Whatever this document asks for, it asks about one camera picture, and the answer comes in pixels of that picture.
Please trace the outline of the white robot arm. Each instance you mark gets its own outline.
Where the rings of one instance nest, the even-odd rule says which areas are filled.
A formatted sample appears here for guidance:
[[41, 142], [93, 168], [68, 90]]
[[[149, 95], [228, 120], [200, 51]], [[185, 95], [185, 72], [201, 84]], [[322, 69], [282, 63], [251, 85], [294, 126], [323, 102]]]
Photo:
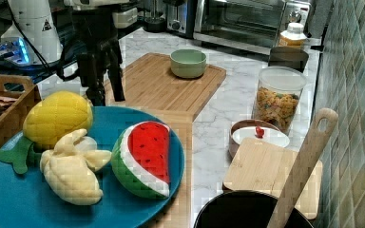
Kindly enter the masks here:
[[94, 105], [106, 103], [104, 76], [107, 75], [117, 102], [125, 99], [123, 62], [118, 32], [113, 23], [113, 5], [129, 0], [63, 0], [71, 7], [74, 34], [60, 43], [53, 25], [48, 0], [7, 0], [12, 25], [1, 36], [20, 46], [19, 66], [41, 66], [55, 70], [63, 81], [81, 80]]

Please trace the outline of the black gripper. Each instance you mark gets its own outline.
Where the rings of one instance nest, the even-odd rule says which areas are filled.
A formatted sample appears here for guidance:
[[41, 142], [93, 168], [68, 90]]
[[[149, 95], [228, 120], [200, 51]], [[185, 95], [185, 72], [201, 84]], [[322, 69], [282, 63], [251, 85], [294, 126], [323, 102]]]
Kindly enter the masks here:
[[72, 77], [86, 80], [87, 97], [94, 106], [104, 106], [105, 92], [99, 79], [103, 79], [107, 72], [114, 101], [123, 102], [123, 71], [120, 67], [123, 60], [111, 8], [74, 10], [72, 24], [75, 39], [86, 46], [86, 53], [77, 56], [78, 69]]

